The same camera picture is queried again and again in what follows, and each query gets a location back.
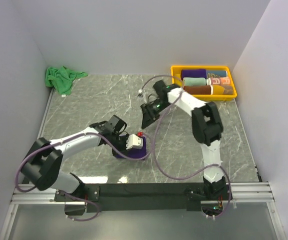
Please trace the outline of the green towel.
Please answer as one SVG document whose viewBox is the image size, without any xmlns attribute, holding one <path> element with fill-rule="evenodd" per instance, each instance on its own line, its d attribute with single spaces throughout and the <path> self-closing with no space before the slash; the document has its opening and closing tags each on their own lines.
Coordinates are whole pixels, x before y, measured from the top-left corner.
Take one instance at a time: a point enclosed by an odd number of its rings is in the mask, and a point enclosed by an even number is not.
<svg viewBox="0 0 288 240">
<path fill-rule="evenodd" d="M 60 68 L 49 67 L 46 70 L 45 86 L 54 88 L 61 95 L 70 95 L 73 82 L 87 77 L 86 72 L 74 71 L 64 66 Z"/>
</svg>

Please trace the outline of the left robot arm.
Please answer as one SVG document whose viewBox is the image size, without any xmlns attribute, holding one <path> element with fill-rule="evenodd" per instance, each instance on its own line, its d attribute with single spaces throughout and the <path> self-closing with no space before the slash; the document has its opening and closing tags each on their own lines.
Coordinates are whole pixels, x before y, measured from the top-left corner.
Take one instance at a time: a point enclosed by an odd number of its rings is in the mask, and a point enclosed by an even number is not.
<svg viewBox="0 0 288 240">
<path fill-rule="evenodd" d="M 57 189 L 78 201 L 84 195 L 84 183 L 73 173 L 61 171 L 62 162 L 84 150 L 110 143 L 124 153 L 128 135 L 121 136 L 127 124 L 113 115 L 108 121 L 96 122 L 70 136 L 46 140 L 37 139 L 21 163 L 22 173 L 40 191 Z"/>
</svg>

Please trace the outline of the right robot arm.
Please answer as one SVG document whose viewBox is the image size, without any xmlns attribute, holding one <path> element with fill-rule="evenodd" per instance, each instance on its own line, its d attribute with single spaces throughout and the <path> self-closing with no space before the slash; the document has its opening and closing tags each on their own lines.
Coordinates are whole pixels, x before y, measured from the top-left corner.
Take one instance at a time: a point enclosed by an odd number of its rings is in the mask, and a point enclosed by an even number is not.
<svg viewBox="0 0 288 240">
<path fill-rule="evenodd" d="M 218 108 L 213 102 L 199 100 L 176 84 L 166 85 L 163 80 L 157 81 L 153 88 L 157 94 L 154 101 L 149 101 L 141 88 L 138 95 L 145 99 L 140 105 L 142 111 L 141 128 L 145 129 L 161 119 L 160 113 L 171 105 L 183 110 L 191 117 L 194 139 L 200 144 L 205 170 L 203 171 L 204 195 L 214 200 L 223 192 L 226 181 L 224 173 L 219 169 L 220 139 L 223 124 Z"/>
</svg>

